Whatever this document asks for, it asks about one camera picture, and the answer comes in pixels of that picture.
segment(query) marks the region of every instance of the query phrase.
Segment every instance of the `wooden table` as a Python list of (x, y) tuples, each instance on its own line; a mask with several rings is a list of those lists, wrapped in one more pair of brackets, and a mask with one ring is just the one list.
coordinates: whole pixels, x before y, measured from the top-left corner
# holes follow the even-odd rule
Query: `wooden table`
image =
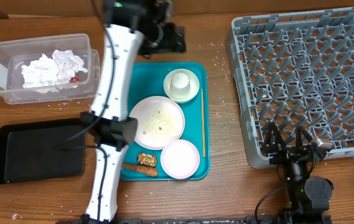
[[(244, 15), (174, 18), (174, 22), (186, 27), (188, 51), (185, 54), (155, 55), (151, 60), (198, 62), (206, 68), (210, 109), (210, 173), (199, 181), (121, 181), (118, 191), (119, 217), (146, 220), (245, 217), (253, 214), (262, 196), (281, 186), (274, 169), (256, 170), (246, 160), (239, 126), (238, 95), (230, 77), (224, 46), (230, 22), (238, 16)], [(0, 41), (75, 33), (88, 34), (92, 48), (98, 49), (102, 55), (102, 31), (94, 17), (0, 20)], [(0, 127), (76, 118), (79, 112), (89, 108), (91, 101), (73, 100), (67, 101), (67, 105), (63, 102), (7, 105), (0, 97)], [(88, 150), (85, 173), (80, 177), (0, 185), (0, 223), (54, 223), (57, 220), (77, 219), (85, 213), (88, 205), (94, 171), (95, 153)], [(333, 222), (354, 223), (354, 159), (321, 162), (313, 175), (321, 175), (334, 183), (328, 212)], [(267, 199), (259, 214), (275, 214), (280, 208), (288, 206), (286, 197), (286, 194), (279, 194)], [(14, 214), (17, 214), (15, 220), (12, 219)]]

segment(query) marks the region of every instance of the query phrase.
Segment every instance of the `white tissue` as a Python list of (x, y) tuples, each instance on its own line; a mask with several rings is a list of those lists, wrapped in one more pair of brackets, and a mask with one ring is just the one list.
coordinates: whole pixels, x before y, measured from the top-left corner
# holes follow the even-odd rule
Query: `white tissue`
[[(23, 88), (66, 84), (75, 77), (77, 72), (86, 73), (88, 71), (83, 68), (84, 61), (79, 56), (73, 55), (71, 50), (64, 52), (55, 50), (52, 58), (43, 54), (38, 60), (32, 61), (29, 66), (22, 66), (22, 75), (25, 80)], [(48, 88), (36, 91), (47, 93), (58, 90), (57, 88)]]

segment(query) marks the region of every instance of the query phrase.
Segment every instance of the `clear plastic bin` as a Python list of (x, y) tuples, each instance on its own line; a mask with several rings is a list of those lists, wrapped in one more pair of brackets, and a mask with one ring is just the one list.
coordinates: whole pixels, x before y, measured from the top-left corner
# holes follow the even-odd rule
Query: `clear plastic bin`
[[(54, 50), (71, 50), (84, 60), (87, 73), (78, 72), (79, 82), (23, 88), (22, 65), (30, 65), (42, 54), (52, 58)], [(58, 35), (0, 42), (0, 96), (8, 104), (37, 103), (94, 97), (100, 80), (98, 52), (91, 49), (86, 34)], [(51, 88), (55, 92), (39, 93)]]

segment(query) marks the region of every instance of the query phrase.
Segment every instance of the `crate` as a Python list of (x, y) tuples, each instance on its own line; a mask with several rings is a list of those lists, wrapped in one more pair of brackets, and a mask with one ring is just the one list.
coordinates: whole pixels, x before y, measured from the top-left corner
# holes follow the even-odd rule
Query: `crate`
[(354, 157), (354, 7), (235, 18), (226, 51), (252, 167), (271, 166), (269, 122), (288, 145), (301, 125), (333, 142), (327, 159)]

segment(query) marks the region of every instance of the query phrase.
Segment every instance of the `teal tray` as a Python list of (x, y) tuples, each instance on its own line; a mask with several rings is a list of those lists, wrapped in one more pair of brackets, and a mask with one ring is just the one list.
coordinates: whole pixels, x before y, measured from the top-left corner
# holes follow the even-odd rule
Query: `teal tray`
[[(193, 176), (185, 180), (200, 180), (210, 171), (210, 129), (208, 123), (208, 95), (207, 95), (207, 74), (203, 66), (195, 62), (166, 62), (166, 63), (137, 63), (133, 68), (133, 75), (128, 94), (128, 113), (141, 100), (150, 96), (167, 96), (163, 89), (165, 76), (172, 70), (184, 68), (192, 71), (199, 79), (200, 90), (198, 94), (188, 103), (181, 103), (185, 116), (185, 129), (181, 139), (190, 141), (196, 146), (200, 154), (200, 165)], [(204, 125), (205, 125), (205, 145), (206, 158), (203, 158), (203, 139), (202, 139), (202, 94), (204, 102)], [(127, 150), (124, 162), (137, 164), (137, 155), (140, 152), (157, 156), (156, 169), (159, 171), (157, 177), (148, 177), (137, 172), (122, 169), (120, 177), (123, 180), (175, 180), (168, 176), (161, 164), (161, 150), (145, 149), (134, 142)]]

